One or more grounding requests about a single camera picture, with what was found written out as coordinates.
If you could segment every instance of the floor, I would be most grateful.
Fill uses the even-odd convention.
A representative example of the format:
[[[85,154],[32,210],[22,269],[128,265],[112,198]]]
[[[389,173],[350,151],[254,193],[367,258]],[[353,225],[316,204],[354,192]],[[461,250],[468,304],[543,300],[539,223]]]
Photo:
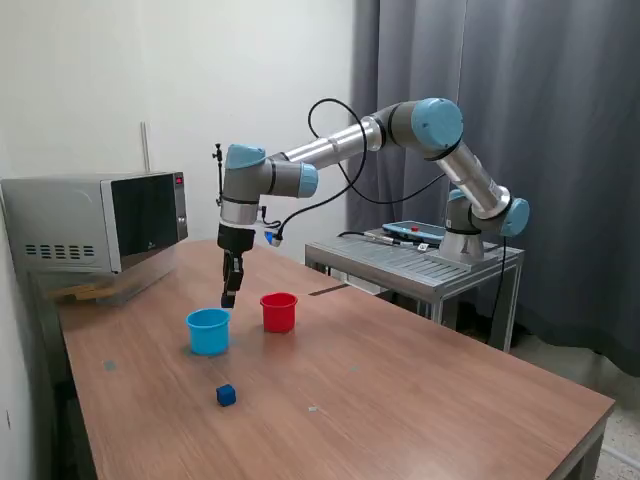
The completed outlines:
[[[541,368],[578,382],[616,400],[604,443],[640,460],[640,378],[621,372],[605,357],[581,348],[554,347],[526,336],[511,353]],[[600,455],[599,480],[640,480],[640,472]]]

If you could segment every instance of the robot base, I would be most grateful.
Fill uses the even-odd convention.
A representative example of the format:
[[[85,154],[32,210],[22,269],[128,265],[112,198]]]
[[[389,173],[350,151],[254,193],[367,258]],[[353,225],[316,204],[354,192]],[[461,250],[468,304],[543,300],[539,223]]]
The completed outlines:
[[[480,235],[446,232],[440,243],[440,256],[456,263],[475,264],[484,259]]]

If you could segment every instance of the black cable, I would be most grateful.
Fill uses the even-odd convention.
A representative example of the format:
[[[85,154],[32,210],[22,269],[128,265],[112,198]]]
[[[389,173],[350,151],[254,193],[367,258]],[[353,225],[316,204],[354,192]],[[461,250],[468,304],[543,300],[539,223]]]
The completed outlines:
[[[354,232],[351,230],[347,230],[346,232],[342,232],[341,234],[339,234],[339,237],[344,237],[345,235],[360,235],[361,237],[364,237],[364,233],[363,232]]]
[[[267,221],[267,206],[263,205],[262,207],[260,207],[260,212],[262,212],[262,223],[264,224],[265,227],[267,228],[280,228],[280,225],[282,225],[282,222],[280,220],[274,220],[273,222],[268,222]]]
[[[493,311],[491,312],[491,325],[496,317],[496,309],[498,308],[498,299],[500,298],[500,290],[502,289],[502,280],[504,278],[504,264],[507,260],[507,237],[502,237],[502,268],[500,269],[500,280],[498,280],[498,291],[493,301]]]
[[[342,175],[344,175],[344,178],[347,179],[347,181],[349,181],[349,177],[347,176],[347,172],[344,171],[344,168],[342,168],[342,165],[338,164],[338,167],[340,168],[340,171],[342,171]],[[429,188],[431,185],[433,185],[434,183],[436,183],[438,180],[440,180],[442,177],[444,177],[445,174],[441,173],[440,175],[438,175],[436,178],[434,178],[433,180],[431,180],[429,183],[427,183],[424,187],[419,188],[418,190],[416,190],[415,192],[407,195],[406,197],[403,198],[399,198],[398,200],[388,200],[388,201],[381,201],[381,200],[374,200],[373,198],[369,198],[367,196],[365,196],[363,193],[361,193],[356,186],[352,186],[351,189],[356,192],[360,197],[364,198],[367,202],[371,202],[371,203],[375,203],[376,205],[393,205],[394,203],[400,203],[400,202],[405,202],[413,197],[415,197],[416,195],[421,194],[422,192],[424,192],[427,188]]]
[[[345,110],[347,110],[351,114],[351,116],[353,116],[355,121],[358,123],[358,126],[360,127],[360,131],[362,132],[362,144],[363,144],[362,145],[362,161],[360,162],[360,168],[358,168],[358,172],[356,173],[356,176],[353,179],[353,181],[349,181],[349,184],[346,187],[344,187],[342,190],[340,190],[338,193],[332,195],[331,197],[327,198],[326,200],[323,200],[322,202],[314,203],[313,205],[309,205],[308,207],[301,208],[300,210],[297,210],[297,211],[293,212],[291,215],[289,215],[287,218],[285,218],[284,221],[282,222],[282,225],[280,225],[280,228],[278,229],[278,233],[276,234],[276,238],[278,238],[279,240],[282,240],[282,233],[284,232],[284,227],[293,218],[297,217],[301,213],[308,212],[309,210],[313,210],[314,208],[318,208],[318,207],[321,207],[323,205],[326,205],[329,202],[332,202],[333,200],[338,198],[340,195],[345,193],[347,190],[349,190],[351,187],[353,187],[353,184],[358,180],[358,178],[360,178],[360,174],[362,173],[362,170],[364,169],[364,163],[367,161],[367,149],[368,149],[367,132],[365,131],[364,126],[362,125],[362,122],[360,121],[360,118],[358,117],[356,112],[354,112],[353,109],[349,105],[347,105],[346,103],[341,102],[340,100],[338,100],[336,98],[323,98],[321,100],[318,100],[309,109],[309,113],[307,115],[308,123],[309,124],[311,123],[311,121],[310,121],[311,115],[313,115],[313,112],[315,111],[315,109],[319,105],[321,105],[323,103],[327,103],[327,102],[337,103],[338,105],[342,106]]]
[[[320,138],[318,136],[318,134],[316,133],[315,129],[313,128],[313,125],[311,125],[311,115],[307,115],[307,125],[309,126],[309,130],[311,130],[311,133],[313,134],[314,137],[316,138]],[[353,182],[351,182],[351,180],[349,180],[349,175],[347,175],[347,172],[344,171],[344,168],[342,168],[342,165],[340,165],[340,163],[338,163],[338,168],[340,169],[340,171],[342,172],[342,175],[344,176],[345,180],[347,182],[350,183],[355,183],[355,180]],[[434,178],[433,180],[431,180],[429,183],[427,183],[424,187],[416,190],[415,192],[413,192],[410,195],[407,195],[404,198],[399,198],[398,200],[388,200],[388,201],[380,201],[380,200],[374,200],[373,198],[369,198],[367,197],[364,193],[360,192],[360,190],[358,190],[356,188],[355,185],[351,185],[351,189],[356,192],[360,197],[364,198],[367,202],[371,202],[371,203],[375,203],[376,205],[392,205],[394,203],[400,203],[400,202],[405,202],[413,197],[415,197],[416,195],[421,194],[422,192],[424,192],[427,188],[429,188],[431,185],[433,185],[436,181],[440,180],[442,177],[444,177],[445,174],[441,173],[440,175],[438,175],[436,178]]]

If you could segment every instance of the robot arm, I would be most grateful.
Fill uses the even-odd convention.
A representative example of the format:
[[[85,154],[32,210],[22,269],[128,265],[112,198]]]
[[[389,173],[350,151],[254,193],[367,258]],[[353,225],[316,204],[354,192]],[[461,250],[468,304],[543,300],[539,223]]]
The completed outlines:
[[[440,247],[444,256],[460,260],[464,255],[481,255],[481,250],[469,253],[467,241],[481,231],[514,236],[524,229],[529,215],[526,200],[513,199],[507,188],[496,184],[462,142],[462,114],[453,102],[428,98],[398,103],[361,123],[368,150],[399,145],[418,151],[425,160],[435,161],[458,187],[449,198],[447,235]],[[218,231],[218,245],[225,250],[223,307],[233,307],[240,288],[242,253],[253,247],[251,226],[257,220],[260,195],[310,197],[318,184],[318,169],[361,153],[363,145],[356,124],[269,157],[259,148],[229,147]]]

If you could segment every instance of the gray curtain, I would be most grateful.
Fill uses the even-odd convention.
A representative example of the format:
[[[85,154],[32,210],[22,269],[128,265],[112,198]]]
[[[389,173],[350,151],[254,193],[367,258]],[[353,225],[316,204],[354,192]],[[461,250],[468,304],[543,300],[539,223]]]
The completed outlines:
[[[517,321],[640,376],[640,2],[363,1],[355,52],[359,112],[456,100],[466,143],[530,201],[531,222],[512,241],[527,252]],[[401,150],[373,158],[356,184],[373,198],[399,198],[437,173]],[[393,207],[350,192],[349,226],[441,223],[442,183]]]

